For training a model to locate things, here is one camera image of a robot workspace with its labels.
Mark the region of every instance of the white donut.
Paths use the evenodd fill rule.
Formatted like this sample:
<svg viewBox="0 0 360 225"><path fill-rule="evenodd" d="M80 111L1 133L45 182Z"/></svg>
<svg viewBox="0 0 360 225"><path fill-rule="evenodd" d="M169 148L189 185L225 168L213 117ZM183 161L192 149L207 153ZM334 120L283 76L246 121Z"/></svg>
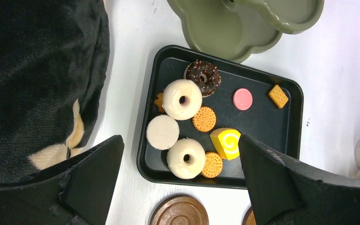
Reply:
<svg viewBox="0 0 360 225"><path fill-rule="evenodd" d="M162 107L175 120L188 120L195 116L202 106L202 93L191 80L180 79L170 83L162 95Z"/></svg>
<svg viewBox="0 0 360 225"><path fill-rule="evenodd" d="M176 143L179 133L177 121L167 115L159 115L147 126L147 141L158 150L166 150Z"/></svg>
<svg viewBox="0 0 360 225"><path fill-rule="evenodd" d="M181 139L172 146L167 155L170 171L181 179L196 177L205 166L205 151L202 145L194 139Z"/></svg>

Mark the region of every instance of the beige patch on blanket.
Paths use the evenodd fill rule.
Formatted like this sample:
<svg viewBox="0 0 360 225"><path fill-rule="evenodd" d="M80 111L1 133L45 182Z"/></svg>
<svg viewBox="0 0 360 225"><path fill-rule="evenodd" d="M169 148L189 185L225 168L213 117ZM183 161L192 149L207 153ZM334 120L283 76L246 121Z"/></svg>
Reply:
<svg viewBox="0 0 360 225"><path fill-rule="evenodd" d="M50 145L28 157L31 163L39 170L43 170L66 160L68 149L71 150L71 157L82 152L82 148L75 148L75 146L81 142L84 133L83 121L79 114L78 99L75 101L72 111L74 113L74 129L66 139L66 142L63 144Z"/></svg>

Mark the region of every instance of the white table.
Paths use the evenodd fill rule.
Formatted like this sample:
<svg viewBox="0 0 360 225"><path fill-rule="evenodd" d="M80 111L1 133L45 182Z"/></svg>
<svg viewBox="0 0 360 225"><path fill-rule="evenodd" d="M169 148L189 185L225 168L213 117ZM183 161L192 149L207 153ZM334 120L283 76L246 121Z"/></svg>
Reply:
<svg viewBox="0 0 360 225"><path fill-rule="evenodd" d="M194 196L211 225L239 225L250 206L248 191L155 184L136 167L152 61L165 45L187 47L180 18L165 0L107 0L111 55L89 146L112 135L125 142L108 225L146 225L155 207L174 194ZM304 92L300 160L353 176L360 138L360 0L327 0L311 29L283 35L244 65L290 78Z"/></svg>

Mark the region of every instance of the brown round lid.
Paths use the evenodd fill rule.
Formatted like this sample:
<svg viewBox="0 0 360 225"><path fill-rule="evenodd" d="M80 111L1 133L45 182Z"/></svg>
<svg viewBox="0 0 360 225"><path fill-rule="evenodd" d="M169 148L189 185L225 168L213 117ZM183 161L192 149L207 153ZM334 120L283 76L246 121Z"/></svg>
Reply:
<svg viewBox="0 0 360 225"><path fill-rule="evenodd" d="M193 197L177 195L157 207L150 225L209 225L208 213Z"/></svg>
<svg viewBox="0 0 360 225"><path fill-rule="evenodd" d="M242 225L256 225L255 214L252 207L247 210L246 215L243 218Z"/></svg>

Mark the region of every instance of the fleece blanket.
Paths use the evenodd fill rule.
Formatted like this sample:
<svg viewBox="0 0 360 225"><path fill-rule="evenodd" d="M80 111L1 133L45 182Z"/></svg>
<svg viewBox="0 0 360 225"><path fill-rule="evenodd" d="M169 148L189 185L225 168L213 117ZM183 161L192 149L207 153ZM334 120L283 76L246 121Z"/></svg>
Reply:
<svg viewBox="0 0 360 225"><path fill-rule="evenodd" d="M108 55L102 0L0 1L0 182L82 152Z"/></svg>

